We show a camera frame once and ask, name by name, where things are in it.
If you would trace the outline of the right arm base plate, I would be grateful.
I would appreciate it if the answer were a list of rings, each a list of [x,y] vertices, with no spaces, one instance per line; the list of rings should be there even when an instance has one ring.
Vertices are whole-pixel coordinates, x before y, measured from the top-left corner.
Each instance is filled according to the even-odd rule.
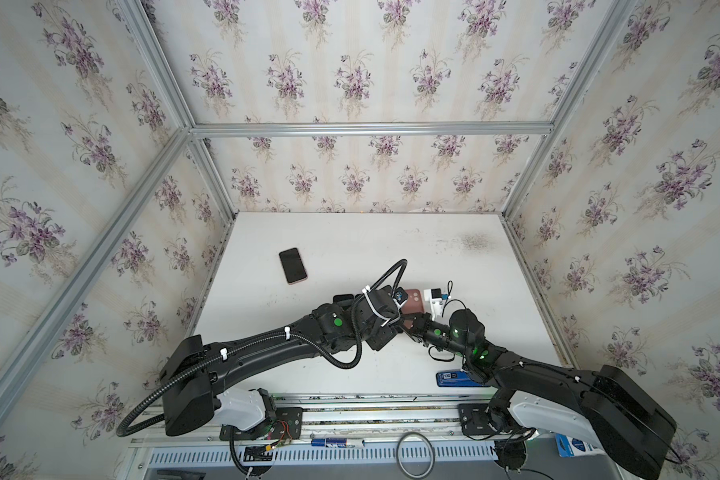
[[[482,438],[497,434],[488,403],[460,403],[457,410],[464,436]]]

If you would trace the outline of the pink-cased phone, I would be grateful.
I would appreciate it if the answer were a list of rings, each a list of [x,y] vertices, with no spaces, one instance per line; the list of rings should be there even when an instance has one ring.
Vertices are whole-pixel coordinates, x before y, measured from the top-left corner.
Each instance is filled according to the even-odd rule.
[[[402,313],[408,314],[420,314],[425,312],[423,295],[418,289],[406,289],[407,300],[402,307]]]
[[[297,248],[281,251],[278,256],[288,285],[302,282],[308,278],[302,257]]]

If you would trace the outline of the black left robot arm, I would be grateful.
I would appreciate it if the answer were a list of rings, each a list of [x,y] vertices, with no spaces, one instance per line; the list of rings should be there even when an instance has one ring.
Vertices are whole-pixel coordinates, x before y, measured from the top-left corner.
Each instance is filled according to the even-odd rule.
[[[165,433],[175,437],[204,426],[222,409],[225,391],[281,365],[322,357],[343,370],[356,367],[363,344],[378,351],[397,334],[394,324],[407,301],[405,290],[387,285],[336,296],[293,323],[244,339],[182,340],[159,376]]]

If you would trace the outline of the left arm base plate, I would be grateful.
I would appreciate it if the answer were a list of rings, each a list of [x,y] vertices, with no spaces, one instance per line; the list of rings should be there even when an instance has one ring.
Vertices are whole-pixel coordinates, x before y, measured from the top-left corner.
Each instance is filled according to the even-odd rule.
[[[234,437],[240,440],[297,440],[301,436],[304,410],[299,407],[277,408],[259,425],[240,431],[231,425],[222,425],[219,439],[228,441]]]

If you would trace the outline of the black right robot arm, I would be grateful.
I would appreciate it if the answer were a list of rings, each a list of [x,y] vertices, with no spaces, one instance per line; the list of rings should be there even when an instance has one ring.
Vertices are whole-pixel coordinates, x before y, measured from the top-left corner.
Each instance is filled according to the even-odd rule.
[[[569,422],[583,419],[594,441],[626,471],[642,479],[660,476],[677,424],[621,369],[578,370],[529,360],[486,340],[484,325],[469,309],[456,311],[447,326],[428,313],[406,314],[402,328],[425,346],[461,356],[471,381],[496,389],[498,398],[489,407],[501,421],[584,438],[551,413],[520,418],[520,395],[542,399],[564,408]]]

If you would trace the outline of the black smartphone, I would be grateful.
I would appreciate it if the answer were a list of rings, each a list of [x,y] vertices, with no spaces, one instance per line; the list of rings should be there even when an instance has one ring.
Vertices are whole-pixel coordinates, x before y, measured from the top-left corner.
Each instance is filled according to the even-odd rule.
[[[349,305],[355,296],[353,294],[339,294],[333,297],[333,302],[341,305]]]

